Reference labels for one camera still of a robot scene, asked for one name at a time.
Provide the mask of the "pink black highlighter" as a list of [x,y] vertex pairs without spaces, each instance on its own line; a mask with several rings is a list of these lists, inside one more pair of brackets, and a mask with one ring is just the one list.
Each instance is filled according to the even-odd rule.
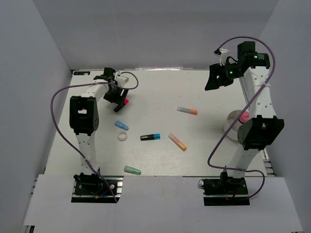
[[120,111],[124,106],[126,106],[129,103],[129,99],[124,99],[123,103],[118,104],[115,108],[114,108],[114,112],[117,113],[118,111]]

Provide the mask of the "pink capped clear tube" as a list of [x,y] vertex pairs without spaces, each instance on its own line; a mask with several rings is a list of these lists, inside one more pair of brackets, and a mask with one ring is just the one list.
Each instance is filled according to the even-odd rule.
[[244,112],[240,117],[239,117],[239,122],[241,124],[246,123],[250,118],[250,114],[248,112]]

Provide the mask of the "blue black highlighter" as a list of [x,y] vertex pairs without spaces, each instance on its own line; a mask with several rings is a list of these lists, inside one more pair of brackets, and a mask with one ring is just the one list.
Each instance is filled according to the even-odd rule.
[[160,139],[160,134],[159,133],[142,135],[140,137],[141,141],[159,140],[159,139]]

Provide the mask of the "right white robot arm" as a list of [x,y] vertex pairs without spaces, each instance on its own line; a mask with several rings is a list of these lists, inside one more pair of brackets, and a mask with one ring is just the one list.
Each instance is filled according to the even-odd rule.
[[205,90],[226,87],[238,79],[246,102],[224,135],[229,134],[244,112],[249,113],[249,119],[238,128],[238,148],[230,163],[222,168],[228,176],[219,181],[219,187],[229,194],[237,188],[235,179],[245,176],[253,158],[274,142],[285,123],[277,117],[270,94],[269,81],[276,68],[271,50],[259,53],[254,41],[244,41],[238,44],[237,60],[233,63],[229,62],[229,50],[218,47],[215,54],[219,55],[220,60],[209,67]]

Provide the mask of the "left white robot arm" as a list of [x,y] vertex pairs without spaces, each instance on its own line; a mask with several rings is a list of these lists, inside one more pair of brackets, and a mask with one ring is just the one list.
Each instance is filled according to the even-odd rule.
[[118,112],[126,105],[128,90],[122,90],[129,78],[116,73],[112,68],[105,68],[104,73],[94,78],[94,85],[83,94],[72,96],[69,101],[69,125],[73,129],[79,144],[79,150],[84,155],[81,158],[81,172],[85,175],[100,172],[96,159],[95,133],[100,119],[97,103],[104,99],[117,106]]

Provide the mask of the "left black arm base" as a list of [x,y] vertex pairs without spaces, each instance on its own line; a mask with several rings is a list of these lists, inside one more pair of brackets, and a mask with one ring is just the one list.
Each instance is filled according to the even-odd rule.
[[121,197],[123,177],[105,177],[108,184],[96,174],[73,177],[72,203],[117,203]]

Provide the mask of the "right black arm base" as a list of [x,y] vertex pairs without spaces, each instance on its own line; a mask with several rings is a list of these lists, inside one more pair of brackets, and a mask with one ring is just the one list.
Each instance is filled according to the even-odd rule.
[[204,206],[248,206],[250,205],[245,178],[233,178],[223,171],[217,179],[200,179]]

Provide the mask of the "blue translucent cap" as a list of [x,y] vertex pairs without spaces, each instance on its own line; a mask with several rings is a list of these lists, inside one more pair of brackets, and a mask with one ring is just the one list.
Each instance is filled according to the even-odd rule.
[[129,127],[127,125],[125,125],[124,123],[120,122],[120,121],[115,121],[114,125],[124,131],[128,131]]

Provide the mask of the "orange clear marker upper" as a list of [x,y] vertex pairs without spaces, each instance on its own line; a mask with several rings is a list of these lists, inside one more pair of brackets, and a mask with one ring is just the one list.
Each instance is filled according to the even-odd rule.
[[187,113],[187,114],[192,114],[192,115],[197,115],[198,111],[194,110],[194,109],[188,109],[188,108],[184,108],[184,107],[177,107],[177,111],[179,112],[183,112],[183,113]]

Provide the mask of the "orange clear marker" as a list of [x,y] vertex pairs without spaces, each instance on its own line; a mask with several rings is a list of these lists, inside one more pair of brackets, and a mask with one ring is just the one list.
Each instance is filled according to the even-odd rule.
[[187,150],[187,147],[172,133],[168,135],[168,138],[172,140],[182,151]]
[[194,110],[194,109],[188,109],[188,108],[184,108],[184,107],[177,107],[177,111],[179,112],[183,112],[183,113],[187,113],[187,114],[192,114],[192,115],[197,115],[198,111]]

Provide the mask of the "left corner label sticker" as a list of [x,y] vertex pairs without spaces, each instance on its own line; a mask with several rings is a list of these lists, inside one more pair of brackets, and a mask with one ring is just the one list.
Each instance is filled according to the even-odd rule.
[[73,75],[81,75],[81,76],[83,76],[83,75],[90,75],[90,71],[74,71],[73,72]]

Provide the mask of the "green translucent cap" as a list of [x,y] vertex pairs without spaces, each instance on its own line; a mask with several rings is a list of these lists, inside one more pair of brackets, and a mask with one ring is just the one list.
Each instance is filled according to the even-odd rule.
[[134,175],[141,175],[141,171],[137,168],[131,167],[131,166],[125,166],[124,172]]

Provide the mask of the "orange clear marker lower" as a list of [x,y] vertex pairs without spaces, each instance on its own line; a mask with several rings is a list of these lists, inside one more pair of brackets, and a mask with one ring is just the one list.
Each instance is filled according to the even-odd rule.
[[172,140],[182,151],[187,150],[187,147],[172,133],[168,135],[168,138]]

